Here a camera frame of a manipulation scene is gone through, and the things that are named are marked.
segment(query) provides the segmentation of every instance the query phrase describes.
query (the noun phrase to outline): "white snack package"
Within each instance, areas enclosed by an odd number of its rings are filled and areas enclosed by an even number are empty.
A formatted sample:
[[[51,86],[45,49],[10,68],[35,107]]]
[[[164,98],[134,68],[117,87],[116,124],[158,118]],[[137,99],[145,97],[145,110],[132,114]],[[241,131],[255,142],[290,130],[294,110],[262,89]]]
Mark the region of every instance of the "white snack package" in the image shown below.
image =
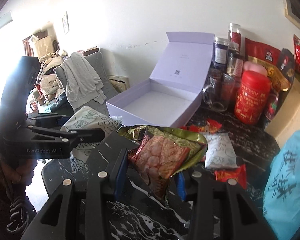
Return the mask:
[[[227,133],[204,134],[208,142],[206,161],[207,169],[235,169],[236,155]]]
[[[101,142],[81,143],[71,151],[70,164],[73,173],[88,170],[86,162],[91,150],[103,143],[112,132],[120,127],[121,123],[120,116],[105,116],[89,106],[83,106],[61,127],[61,131],[101,128],[105,132],[105,138]]]

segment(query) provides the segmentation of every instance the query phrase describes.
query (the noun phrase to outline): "black cable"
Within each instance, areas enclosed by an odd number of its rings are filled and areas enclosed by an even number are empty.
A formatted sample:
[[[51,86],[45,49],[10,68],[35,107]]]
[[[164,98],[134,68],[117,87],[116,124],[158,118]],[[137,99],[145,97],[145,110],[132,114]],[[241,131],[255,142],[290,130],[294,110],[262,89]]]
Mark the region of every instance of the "black cable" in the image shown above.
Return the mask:
[[[3,181],[6,187],[8,198],[11,201],[10,206],[10,221],[7,225],[7,231],[10,234],[23,234],[30,222],[33,220],[37,214],[34,206],[31,204],[29,198],[26,196],[24,187],[18,187],[15,185],[14,192],[10,191],[7,179],[3,172],[1,161],[0,161],[0,171],[2,173]]]

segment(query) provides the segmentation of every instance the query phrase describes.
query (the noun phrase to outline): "floor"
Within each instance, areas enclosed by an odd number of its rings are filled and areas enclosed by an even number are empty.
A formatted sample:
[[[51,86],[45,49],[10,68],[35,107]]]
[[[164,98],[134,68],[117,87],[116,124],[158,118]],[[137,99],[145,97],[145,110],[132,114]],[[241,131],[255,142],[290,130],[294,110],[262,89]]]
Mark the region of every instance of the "floor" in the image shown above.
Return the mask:
[[[32,179],[32,183],[26,187],[26,195],[37,212],[48,200],[48,194],[41,177],[42,168],[49,162],[49,160],[46,161],[47,162],[43,164],[41,160],[38,160],[38,165],[34,168],[34,177]]]

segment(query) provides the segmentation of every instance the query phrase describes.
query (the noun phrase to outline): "red plastic jar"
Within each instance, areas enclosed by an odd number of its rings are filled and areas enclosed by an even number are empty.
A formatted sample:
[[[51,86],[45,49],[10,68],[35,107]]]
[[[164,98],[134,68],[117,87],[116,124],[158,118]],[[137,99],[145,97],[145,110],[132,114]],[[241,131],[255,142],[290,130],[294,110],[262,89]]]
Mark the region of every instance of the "red plastic jar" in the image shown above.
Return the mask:
[[[270,88],[269,78],[251,70],[245,71],[234,108],[235,116],[245,124],[256,124],[266,105]]]

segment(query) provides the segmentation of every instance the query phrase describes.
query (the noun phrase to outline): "open gift box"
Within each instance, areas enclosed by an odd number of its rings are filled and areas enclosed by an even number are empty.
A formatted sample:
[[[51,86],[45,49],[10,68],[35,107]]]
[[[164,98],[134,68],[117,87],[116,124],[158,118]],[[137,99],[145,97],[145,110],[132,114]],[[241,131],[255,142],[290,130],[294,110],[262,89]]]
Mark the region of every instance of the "open gift box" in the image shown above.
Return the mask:
[[[212,59],[214,34],[167,33],[169,43],[150,78],[106,102],[110,116],[123,125],[185,125],[202,100]]]

